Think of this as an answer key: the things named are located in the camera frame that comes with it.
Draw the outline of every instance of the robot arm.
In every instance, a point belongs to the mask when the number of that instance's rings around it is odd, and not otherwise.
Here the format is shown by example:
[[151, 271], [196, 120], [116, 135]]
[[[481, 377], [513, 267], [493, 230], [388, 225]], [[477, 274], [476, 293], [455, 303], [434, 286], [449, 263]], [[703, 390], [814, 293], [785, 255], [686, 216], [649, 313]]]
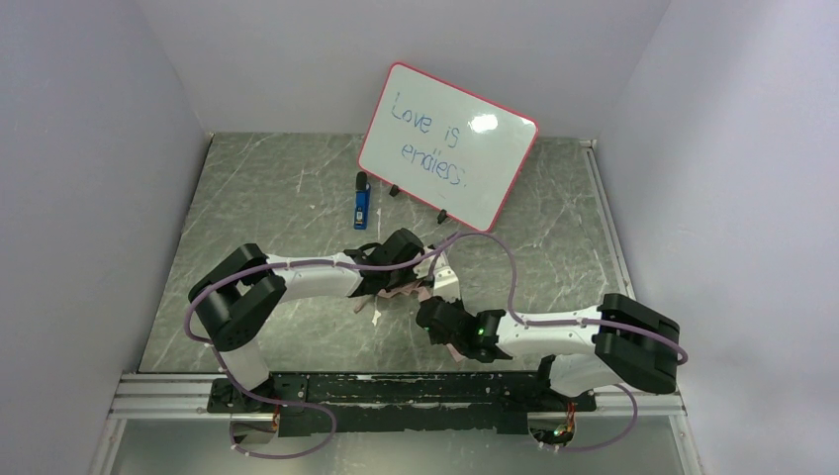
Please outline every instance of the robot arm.
[[[423, 253], [422, 243], [408, 230], [393, 233], [384, 243], [365, 244], [337, 254], [317, 258], [288, 259], [263, 253], [256, 244], [235, 250], [189, 292], [194, 301], [202, 291], [242, 270], [266, 263], [323, 260], [363, 265], [393, 265], [408, 262]], [[375, 295], [418, 279], [412, 267], [393, 271], [358, 271], [339, 266], [307, 266], [258, 272], [211, 292], [199, 303], [193, 333], [208, 337], [228, 371], [248, 390], [269, 378], [259, 353], [256, 335], [278, 304], [320, 296], [359, 297]]]
[[654, 394], [676, 391], [678, 357], [660, 342], [596, 325], [539, 325], [609, 319], [678, 342], [676, 322], [620, 294], [606, 294], [600, 305], [573, 312], [519, 314], [528, 325], [518, 323], [504, 310], [479, 312], [473, 317], [464, 310], [457, 276], [444, 256], [434, 267], [433, 297], [420, 303], [417, 315], [417, 324], [428, 332], [431, 344], [450, 344], [462, 355], [485, 363], [541, 357], [550, 365], [550, 388], [570, 398], [618, 383]]
[[[423, 252], [421, 241], [402, 229], [383, 244], [366, 244], [319, 259], [333, 264], [382, 266], [406, 263]], [[295, 258], [293, 262], [305, 260]], [[262, 253], [255, 244], [246, 244], [199, 282], [190, 291], [189, 299], [192, 302], [207, 286], [244, 269], [288, 261]], [[266, 270], [208, 294], [196, 313], [228, 371], [250, 390], [269, 379], [255, 337], [276, 305], [318, 296], [375, 295], [424, 278], [431, 265], [426, 260], [417, 266], [390, 271], [358, 271], [335, 265]], [[607, 294], [599, 306], [563, 314], [526, 315], [523, 317], [531, 325], [523, 326], [504, 310], [479, 312], [475, 316], [466, 312], [459, 281], [445, 254], [440, 254], [433, 265], [429, 276], [433, 297], [420, 303], [417, 315], [417, 323], [428, 331], [432, 344], [451, 344], [464, 356], [482, 362], [526, 355], [546, 358], [551, 389], [568, 397], [620, 382], [657, 394], [675, 391], [677, 355], [657, 341], [595, 325], [536, 324], [557, 319], [608, 318], [678, 341], [679, 326], [675, 322], [628, 297]]]

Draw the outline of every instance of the marble table surface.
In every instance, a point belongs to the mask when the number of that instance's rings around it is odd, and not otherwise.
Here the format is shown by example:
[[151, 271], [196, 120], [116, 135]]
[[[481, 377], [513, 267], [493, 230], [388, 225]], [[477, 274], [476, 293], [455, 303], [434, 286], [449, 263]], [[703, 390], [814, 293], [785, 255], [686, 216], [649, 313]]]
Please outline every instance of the marble table surface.
[[[352, 228], [360, 135], [217, 134], [212, 142], [140, 364], [142, 372], [213, 372], [204, 345], [183, 334], [187, 292], [245, 242], [284, 256], [332, 254], [408, 228], [426, 244], [461, 229], [437, 211], [373, 180], [370, 222]], [[514, 307], [560, 312], [617, 292], [597, 190], [576, 140], [539, 139], [493, 229], [513, 249]], [[492, 241], [470, 237], [449, 252], [466, 310], [506, 306], [510, 266]], [[416, 297], [319, 298], [278, 307], [259, 335], [277, 371], [475, 371], [534, 369], [538, 358], [455, 362], [415, 323]], [[373, 322], [374, 312], [380, 313]]]

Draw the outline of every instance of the purple cable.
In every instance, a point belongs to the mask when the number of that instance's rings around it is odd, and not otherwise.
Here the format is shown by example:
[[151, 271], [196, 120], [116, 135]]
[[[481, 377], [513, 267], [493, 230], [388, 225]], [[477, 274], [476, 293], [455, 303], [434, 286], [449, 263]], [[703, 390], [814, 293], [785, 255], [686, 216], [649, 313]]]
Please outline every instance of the purple cable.
[[632, 419], [629, 421], [629, 424], [627, 424], [618, 435], [610, 438], [609, 440], [604, 440], [603, 442], [596, 443], [594, 445], [586, 445], [585, 447], [561, 447], [559, 449], [560, 452], [580, 453], [600, 450], [618, 442], [632, 432], [632, 429], [635, 428], [635, 423], [638, 422], [638, 402], [635, 401], [635, 396], [632, 396], [632, 392], [624, 388], [623, 385], [614, 384], [612, 386], [626, 393], [626, 396], [629, 396], [629, 401], [632, 403]]
[[[518, 280], [518, 273], [515, 269], [515, 258], [513, 257], [513, 252], [510, 250], [510, 247], [507, 246], [507, 244], [505, 242], [503, 242], [502, 240], [500, 240], [498, 237], [496, 237], [494, 235], [491, 235], [489, 233], [481, 233], [481, 232], [468, 232], [468, 233], [458, 232], [458, 233], [455, 233], [454, 235], [451, 235], [446, 240], [444, 240], [436, 249], [434, 249], [430, 252], [427, 252], [423, 255], [419, 255], [419, 256], [415, 257], [414, 259], [411, 259], [408, 262], [403, 262], [401, 264], [394, 264], [394, 265], [360, 265], [360, 264], [349, 264], [349, 263], [346, 263], [346, 262], [333, 261], [333, 260], [329, 260], [329, 259], [303, 259], [303, 260], [297, 260], [297, 261], [291, 261], [291, 262], [275, 262], [275, 263], [272, 263], [272, 264], [262, 264], [262, 265], [257, 265], [255, 267], [250, 267], [248, 269], [242, 270], [241, 272], [237, 272], [233, 275], [230, 275], [230, 276], [220, 280], [219, 282], [216, 282], [213, 285], [207, 286], [200, 294], [198, 294], [198, 296], [195, 298], [195, 300], [193, 300], [190, 303], [189, 308], [187, 309], [187, 313], [186, 313], [186, 316], [184, 318], [183, 329], [184, 329], [184, 332], [186, 333], [187, 337], [189, 337], [190, 339], [212, 345], [212, 342], [208, 338], [203, 338], [203, 337], [197, 336], [196, 334], [194, 334], [192, 332], [192, 330], [190, 330], [189, 324], [190, 324], [190, 320], [192, 319], [192, 314], [195, 313], [195, 310], [198, 307], [198, 305], [201, 304], [201, 302], [204, 299], [206, 299], [207, 296], [210, 295], [212, 292], [215, 292], [215, 291], [219, 290], [220, 288], [222, 288], [222, 287], [224, 287], [224, 286], [226, 286], [226, 285], [228, 285], [232, 282], [241, 280], [243, 277], [247, 277], [248, 275], [252, 275], [252, 274], [255, 274], [255, 273], [258, 273], [258, 272], [262, 272], [262, 271], [265, 271], [265, 270], [271, 270], [271, 269], [285, 269], [287, 267], [291, 269], [291, 268], [294, 268], [294, 267], [305, 267], [305, 266], [313, 266], [313, 265], [328, 265], [328, 266], [342, 267], [342, 268], [350, 269], [350, 270], [391, 271], [391, 270], [403, 269], [405, 267], [411, 267], [411, 266], [419, 264], [423, 260], [426, 260], [430, 257], [434, 257], [434, 261], [431, 263], [431, 267], [430, 267], [430, 270], [429, 270], [429, 274], [430, 274], [431, 272], [433, 272], [433, 264], [436, 263], [436, 257], [438, 255], [443, 253], [447, 248], [452, 246], [459, 239], [470, 237], [470, 236], [483, 236], [485, 238], [490, 238], [490, 239], [494, 240], [498, 245], [500, 245], [502, 247], [502, 249], [504, 250], [504, 252], [507, 254], [507, 257], [510, 260], [510, 267], [511, 267], [511, 271], [512, 271], [510, 293], [508, 294], [508, 298], [507, 298], [508, 312], [510, 313], [510, 316], [513, 317], [513, 320], [515, 320], [519, 324], [522, 324], [526, 327], [527, 326], [548, 327], [548, 326], [573, 326], [573, 325], [579, 325], [580, 323], [582, 323], [583, 325], [601, 325], [601, 326], [604, 326], [604, 327], [612, 327], [612, 328], [615, 328], [615, 329], [618, 329], [618, 330], [624, 330], [624, 331], [627, 331], [627, 332], [638, 333], [638, 334], [641, 334], [643, 336], [647, 336], [651, 339], [654, 339], [654, 340], [672, 348], [674, 351], [676, 351], [681, 356], [681, 358], [678, 361], [678, 364], [681, 365], [681, 364], [685, 364], [686, 362], [688, 362], [688, 353], [683, 348], [681, 348], [678, 344], [673, 343], [672, 341], [666, 339], [665, 337], [663, 337], [659, 334], [650, 332], [648, 330], [645, 330], [645, 329], [642, 329], [642, 328], [639, 328], [639, 327], [634, 327], [632, 325], [621, 324], [621, 323], [618, 323], [618, 322], [606, 322], [606, 321], [602, 321], [602, 320], [591, 320], [591, 319], [581, 319], [580, 322], [578, 322], [576, 320], [548, 320], [548, 321], [541, 321], [541, 322], [530, 322], [530, 321], [524, 320], [519, 314], [517, 314], [513, 310], [513, 297], [515, 295], [515, 284], [516, 284], [516, 281]], [[233, 444], [233, 449], [234, 450], [236, 450], [239, 453], [245, 454], [247, 456], [252, 456], [252, 457], [256, 457], [256, 458], [284, 460], [284, 459], [302, 457], [302, 456], [305, 456], [305, 455], [309, 455], [310, 453], [313, 453], [315, 451], [318, 451], [321, 448], [323, 448], [324, 446], [326, 446], [332, 440], [332, 438], [335, 436], [335, 433], [337, 431], [337, 418], [335, 417], [335, 414], [329, 408], [327, 408], [326, 406], [313, 404], [313, 403], [304, 403], [304, 402], [299, 402], [299, 401], [283, 401], [283, 400], [280, 400], [280, 399], [265, 398], [263, 396], [259, 396], [257, 394], [254, 394], [254, 393], [248, 391], [247, 389], [245, 389], [238, 381], [236, 381], [236, 379], [233, 377], [233, 375], [228, 371], [228, 368], [225, 365], [225, 362], [222, 360], [222, 356], [216, 351], [215, 348], [213, 348], [213, 354], [216, 355], [216, 359], [219, 361], [219, 364], [222, 366], [223, 371], [225, 371], [227, 373], [228, 379], [230, 379], [231, 384], [233, 384], [233, 386], [236, 387], [245, 396], [247, 396], [251, 399], [254, 399], [256, 401], [265, 403], [265, 404], [285, 405], [285, 406], [294, 406], [294, 407], [299, 407], [299, 408], [315, 409], [317, 411], [321, 411], [322, 413], [326, 414], [331, 419], [331, 428], [329, 430], [329, 434], [326, 435], [326, 438], [321, 443], [319, 443], [318, 445], [315, 445], [314, 447], [309, 448], [307, 450], [304, 450], [302, 452], [297, 452], [297, 453], [292, 453], [292, 454], [287, 454], [287, 455], [271, 455], [271, 454], [266, 454], [266, 453], [250, 452], [248, 450], [245, 450], [245, 449], [241, 448], [237, 443], [235, 443], [235, 440], [233, 440], [233, 429], [231, 428], [231, 442]], [[633, 411], [632, 411], [632, 421], [631, 421], [631, 423], [629, 424], [627, 429], [625, 429], [621, 434], [619, 434], [615, 438], [610, 439], [606, 442], [602, 442], [602, 443], [599, 443], [599, 444], [596, 444], [596, 445], [592, 445], [591, 447], [594, 447], [594, 448], [579, 447], [579, 448], [576, 449], [576, 451], [595, 450], [597, 448], [603, 448], [603, 447], [606, 447], [608, 445], [611, 445], [611, 444], [621, 440], [622, 438], [624, 438], [629, 433], [629, 431], [632, 430], [632, 428], [634, 427], [635, 421], [637, 420], [637, 417], [638, 417], [637, 403], [635, 402], [635, 398], [632, 396], [632, 394], [628, 390], [626, 390], [622, 386], [618, 386], [618, 387], [621, 389], [621, 391], [625, 392], [632, 401]]]

